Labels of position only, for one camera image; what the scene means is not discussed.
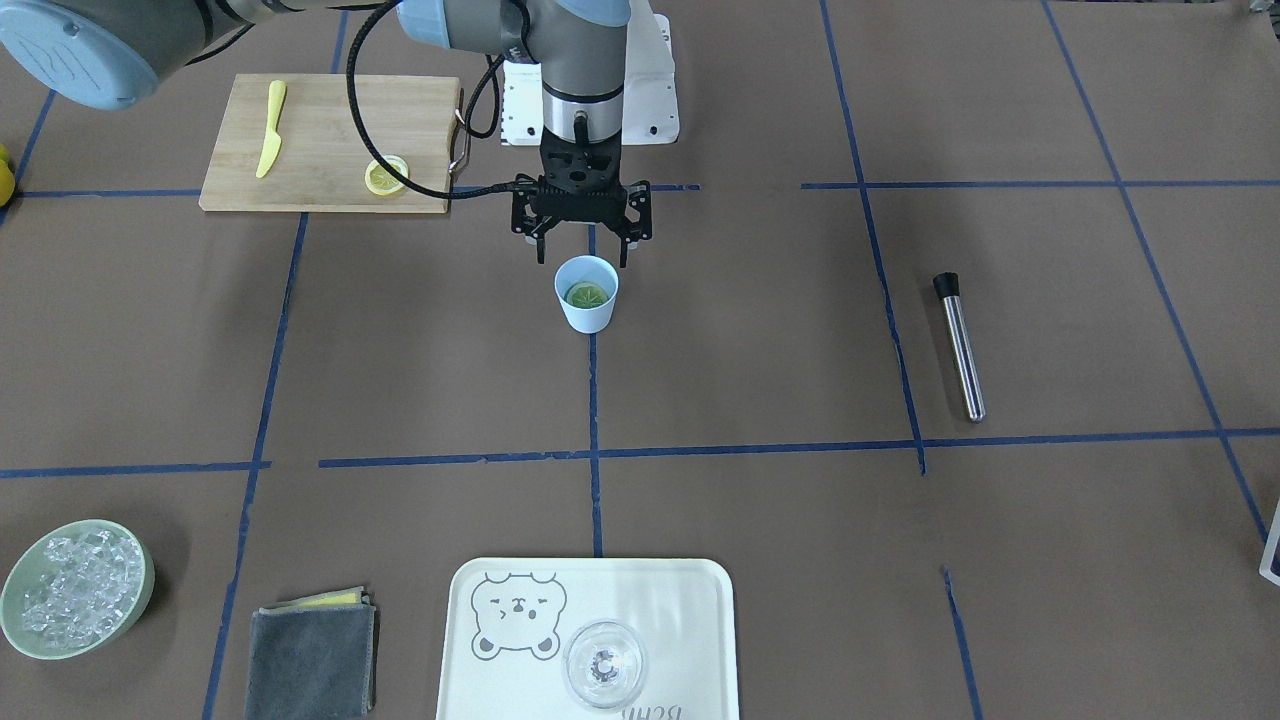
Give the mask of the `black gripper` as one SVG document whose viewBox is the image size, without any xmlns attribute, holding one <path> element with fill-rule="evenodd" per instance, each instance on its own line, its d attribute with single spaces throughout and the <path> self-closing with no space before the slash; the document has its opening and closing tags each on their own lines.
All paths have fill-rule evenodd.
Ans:
<svg viewBox="0 0 1280 720">
<path fill-rule="evenodd" d="M 511 228 L 535 247 L 536 263 L 547 261 L 547 233 L 561 222 L 612 225 L 620 240 L 620 268 L 628 255 L 653 237 L 653 186 L 622 184 L 622 137 L 579 143 L 544 135 L 539 146 L 543 174 L 515 178 L 511 187 Z"/>
</svg>

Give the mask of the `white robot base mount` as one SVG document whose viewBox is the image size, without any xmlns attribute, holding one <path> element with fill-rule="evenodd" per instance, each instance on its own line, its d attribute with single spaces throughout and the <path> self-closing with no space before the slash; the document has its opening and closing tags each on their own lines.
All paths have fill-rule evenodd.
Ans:
<svg viewBox="0 0 1280 720">
<path fill-rule="evenodd" d="M 669 145 L 681 131 L 669 20 L 649 1 L 631 1 L 623 85 L 622 142 L 626 147 Z M 500 142 L 539 145 L 543 73 L 536 64 L 506 64 L 500 94 Z"/>
</svg>

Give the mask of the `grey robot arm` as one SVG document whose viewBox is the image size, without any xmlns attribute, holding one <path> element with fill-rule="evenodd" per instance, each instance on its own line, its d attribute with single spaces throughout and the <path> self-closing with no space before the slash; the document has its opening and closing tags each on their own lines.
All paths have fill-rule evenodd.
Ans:
<svg viewBox="0 0 1280 720">
<path fill-rule="evenodd" d="M 152 96 L 179 69 L 205 61 L 253 27 L 314 9 L 311 1 L 5 1 L 3 47 L 51 91 L 87 108 L 122 110 Z M 367 6 L 346 59 L 355 131 L 372 159 L 407 190 L 456 201 L 457 192 L 413 182 L 378 150 L 358 108 L 358 53 L 375 26 L 396 15 L 421 44 L 486 59 L 493 83 L 503 63 L 541 72 L 541 174 L 476 190 L 509 193 L 515 233 L 538 251 L 564 222 L 604 225 L 620 261 L 653 234 L 652 186 L 620 179 L 625 127 L 626 1 L 380 1 Z"/>
</svg>

